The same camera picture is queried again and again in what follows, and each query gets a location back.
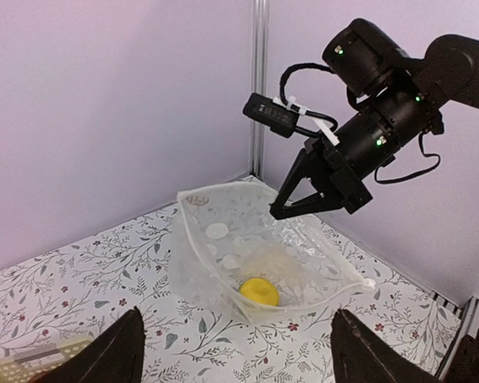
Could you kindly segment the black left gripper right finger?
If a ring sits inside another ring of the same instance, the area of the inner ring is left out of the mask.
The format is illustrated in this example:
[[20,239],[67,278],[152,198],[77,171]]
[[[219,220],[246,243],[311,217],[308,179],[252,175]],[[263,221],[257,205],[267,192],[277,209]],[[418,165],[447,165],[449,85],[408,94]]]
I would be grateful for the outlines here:
[[349,310],[337,310],[332,319],[331,354],[336,382],[438,381],[391,349]]

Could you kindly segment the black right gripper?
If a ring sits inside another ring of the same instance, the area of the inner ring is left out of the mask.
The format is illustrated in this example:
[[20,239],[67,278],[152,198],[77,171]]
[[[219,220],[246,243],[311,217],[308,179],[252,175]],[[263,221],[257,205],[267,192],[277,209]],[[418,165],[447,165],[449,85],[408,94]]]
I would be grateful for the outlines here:
[[[304,178],[316,193],[286,205]],[[310,138],[296,156],[269,212],[275,219],[341,209],[353,214],[372,199],[362,179],[327,139]]]

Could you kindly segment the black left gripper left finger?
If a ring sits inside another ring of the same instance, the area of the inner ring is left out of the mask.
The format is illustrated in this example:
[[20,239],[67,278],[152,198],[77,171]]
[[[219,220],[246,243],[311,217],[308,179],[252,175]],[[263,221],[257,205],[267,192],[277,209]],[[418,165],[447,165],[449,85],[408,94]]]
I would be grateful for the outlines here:
[[40,382],[140,382],[144,321],[137,307],[126,311],[75,357],[39,377]]

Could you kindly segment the clear zip top bag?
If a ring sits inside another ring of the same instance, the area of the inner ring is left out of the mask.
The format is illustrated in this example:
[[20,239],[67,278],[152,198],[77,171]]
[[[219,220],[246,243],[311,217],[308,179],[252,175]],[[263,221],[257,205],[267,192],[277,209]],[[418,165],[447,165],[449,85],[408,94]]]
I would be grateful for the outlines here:
[[[205,309],[262,323],[375,290],[375,281],[332,245],[315,216],[274,219],[269,207],[275,197],[274,189],[258,181],[178,192],[168,267],[172,291]],[[240,285],[255,277],[276,287],[278,306],[239,293]]]

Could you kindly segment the yellow lemon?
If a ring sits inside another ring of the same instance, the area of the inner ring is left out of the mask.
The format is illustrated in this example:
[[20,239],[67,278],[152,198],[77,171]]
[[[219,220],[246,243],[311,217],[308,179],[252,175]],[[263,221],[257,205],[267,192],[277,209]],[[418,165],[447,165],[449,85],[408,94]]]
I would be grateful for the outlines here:
[[239,287],[239,293],[253,302],[267,306],[278,306],[279,292],[276,287],[265,278],[250,278]]

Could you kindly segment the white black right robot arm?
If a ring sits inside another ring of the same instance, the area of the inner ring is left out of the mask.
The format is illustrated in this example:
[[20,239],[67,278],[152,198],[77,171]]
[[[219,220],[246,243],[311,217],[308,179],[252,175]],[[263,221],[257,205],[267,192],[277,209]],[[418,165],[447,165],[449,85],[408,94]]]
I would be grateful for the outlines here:
[[355,115],[332,136],[308,135],[271,204],[276,219],[356,212],[371,200],[367,176],[410,141],[444,132],[447,102],[479,109],[479,40],[472,38],[446,34],[423,58],[412,58],[374,23],[357,18],[324,49],[319,69],[343,81]]

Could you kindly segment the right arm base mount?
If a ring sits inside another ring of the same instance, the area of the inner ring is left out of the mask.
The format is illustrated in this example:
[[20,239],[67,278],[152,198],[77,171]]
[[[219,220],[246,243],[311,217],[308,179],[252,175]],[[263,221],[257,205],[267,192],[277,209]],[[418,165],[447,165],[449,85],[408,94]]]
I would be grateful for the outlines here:
[[461,312],[461,324],[435,377],[440,382],[479,382],[479,299]]

